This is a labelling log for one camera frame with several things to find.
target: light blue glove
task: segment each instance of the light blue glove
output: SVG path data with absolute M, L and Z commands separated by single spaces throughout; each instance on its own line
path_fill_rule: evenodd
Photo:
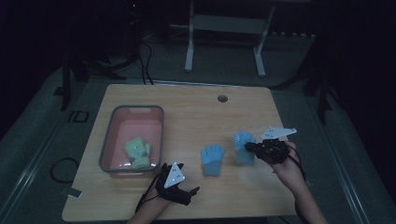
M 224 148 L 219 145 L 206 146 L 205 149 L 201 150 L 204 175 L 220 175 L 222 157 L 224 153 Z
M 252 165 L 254 163 L 255 155 L 253 152 L 248 152 L 245 149 L 245 143 L 256 143 L 256 139 L 251 135 L 251 133 L 239 131 L 234 135 L 234 140 L 237 153 L 236 161 L 241 164 Z

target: small round hole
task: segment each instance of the small round hole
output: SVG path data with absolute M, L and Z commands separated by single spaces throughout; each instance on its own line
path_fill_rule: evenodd
M 218 100 L 222 103 L 226 103 L 228 101 L 228 97 L 226 95 L 219 95 Z

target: white plastic piece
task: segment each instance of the white plastic piece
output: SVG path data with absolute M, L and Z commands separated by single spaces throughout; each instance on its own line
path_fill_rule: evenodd
M 270 126 L 269 129 L 262 134 L 262 140 L 264 139 L 276 139 L 287 136 L 292 133 L 297 133 L 295 129 L 284 129 Z
M 186 179 L 186 176 L 181 173 L 181 170 L 177 166 L 177 162 L 172 164 L 171 171 L 169 172 L 168 177 L 166 178 L 164 188 L 170 188 Z

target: white table leg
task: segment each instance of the white table leg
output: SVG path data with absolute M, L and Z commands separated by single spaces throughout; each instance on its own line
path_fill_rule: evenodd
M 253 48 L 254 59 L 256 60 L 257 72 L 259 77 L 265 77 L 264 65 L 262 64 L 262 46 L 264 45 L 265 38 L 268 35 L 268 30 L 270 28 L 271 19 L 274 16 L 275 7 L 271 7 L 268 14 L 267 21 L 262 27 L 262 33 L 260 38 L 260 43 L 257 47 Z
M 190 0 L 190 26 L 189 26 L 189 45 L 187 46 L 186 65 L 184 70 L 190 72 L 192 70 L 192 58 L 194 56 L 194 0 Z

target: plastic container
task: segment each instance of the plastic container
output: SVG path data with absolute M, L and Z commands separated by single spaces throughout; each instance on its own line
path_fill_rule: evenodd
M 136 160 L 131 157 L 131 150 L 141 145 L 134 145 L 136 139 L 149 148 L 137 156 L 138 161 L 145 160 L 148 164 L 137 167 Z M 106 139 L 99 158 L 101 169 L 112 177 L 138 177 L 152 175 L 160 166 L 163 142 L 163 109 L 157 105 L 120 105 L 113 110 L 106 132 Z

